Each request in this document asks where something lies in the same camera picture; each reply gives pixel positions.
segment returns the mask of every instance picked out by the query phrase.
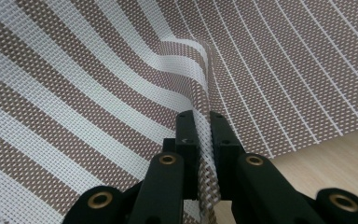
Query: fabric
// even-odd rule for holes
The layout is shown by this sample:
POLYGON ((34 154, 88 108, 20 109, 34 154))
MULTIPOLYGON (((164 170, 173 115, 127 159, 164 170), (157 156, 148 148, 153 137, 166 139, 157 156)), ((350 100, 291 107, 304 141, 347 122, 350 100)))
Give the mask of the fabric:
POLYGON ((209 111, 271 159, 358 130, 358 1, 0 0, 0 223, 128 189, 186 110, 201 212, 185 201, 185 221, 215 223, 209 111))

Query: black plastic part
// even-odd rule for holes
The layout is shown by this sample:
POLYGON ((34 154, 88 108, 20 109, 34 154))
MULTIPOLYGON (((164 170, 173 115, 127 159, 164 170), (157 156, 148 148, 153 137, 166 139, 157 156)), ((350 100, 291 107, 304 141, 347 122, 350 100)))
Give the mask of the black plastic part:
POLYGON ((213 157, 222 200, 233 200, 237 185, 235 169, 238 157, 245 153, 240 141, 222 115, 211 111, 213 157))
POLYGON ((182 223, 183 181, 184 161, 180 155, 172 152, 156 155, 150 162, 129 223, 182 223))
POLYGON ((303 199, 312 207, 312 208, 315 208, 316 207, 316 201, 312 198, 310 198, 309 196, 301 193, 301 192, 298 192, 302 197, 303 199))
POLYGON ((176 153, 185 160, 185 184, 183 197, 197 200, 200 167, 200 147, 193 111, 188 110, 176 116, 176 153))
POLYGON ((238 159, 237 178, 260 223, 324 223, 267 158, 243 154, 238 159))
POLYGON ((139 182, 138 184, 132 186, 130 189, 127 189, 123 195, 123 202, 121 203, 121 215, 124 215, 124 219, 128 221, 132 208, 135 205, 136 198, 138 197, 139 190, 141 189, 144 181, 139 182))
POLYGON ((63 224, 111 224, 122 223, 123 216, 122 193, 115 188, 99 186, 89 189, 80 196, 77 202, 72 206, 66 215, 63 224), (89 207, 89 199, 97 193, 109 192, 112 195, 112 201, 103 208, 89 207))
POLYGON ((164 138, 162 141, 162 152, 176 152, 174 138, 164 138))
POLYGON ((243 193, 235 194, 231 204, 232 216, 237 224, 259 224, 255 209, 243 193))
POLYGON ((329 223, 337 224, 357 224, 358 223, 358 197, 343 189, 322 189, 316 197, 316 205, 319 213, 328 220, 329 223), (340 195, 339 198, 332 201, 331 196, 340 195))

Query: wooden surface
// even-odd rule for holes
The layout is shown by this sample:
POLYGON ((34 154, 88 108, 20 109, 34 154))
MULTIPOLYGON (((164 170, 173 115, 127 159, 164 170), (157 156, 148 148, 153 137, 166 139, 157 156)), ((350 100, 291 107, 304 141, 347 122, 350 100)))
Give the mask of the wooden surface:
MULTIPOLYGON (((280 156, 272 162, 296 190, 316 197, 319 189, 345 189, 358 196, 358 131, 280 156)), ((216 207, 220 224, 235 223, 231 203, 216 207)))

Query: striped fabric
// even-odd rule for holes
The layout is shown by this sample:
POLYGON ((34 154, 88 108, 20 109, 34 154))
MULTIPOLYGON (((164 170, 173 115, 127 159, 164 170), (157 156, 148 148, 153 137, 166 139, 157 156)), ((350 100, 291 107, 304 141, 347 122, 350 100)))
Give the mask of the striped fabric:
POLYGON ((358 130, 358 1, 0 0, 0 223, 128 189, 186 110, 201 159, 185 221, 215 223, 209 111, 269 158, 358 130))

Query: brass insert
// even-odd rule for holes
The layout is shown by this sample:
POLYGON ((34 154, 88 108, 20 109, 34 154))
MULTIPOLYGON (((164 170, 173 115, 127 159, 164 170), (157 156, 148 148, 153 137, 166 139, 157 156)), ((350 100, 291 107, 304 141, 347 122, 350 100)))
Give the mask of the brass insert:
POLYGON ((262 165, 264 163, 263 160, 257 156, 248 156, 246 157, 246 161, 252 165, 262 165))
POLYGON ((108 191, 95 193, 89 198, 88 205, 90 208, 99 209, 106 207, 113 200, 113 195, 108 191))
POLYGON ((345 210, 347 212, 357 212, 358 211, 358 204, 345 195, 331 194, 329 196, 329 199, 333 203, 333 205, 339 207, 342 210, 345 210))
POLYGON ((162 164, 165 164, 165 165, 171 165, 176 162, 176 158, 171 155, 164 155, 164 156, 159 157, 159 162, 161 162, 162 164))

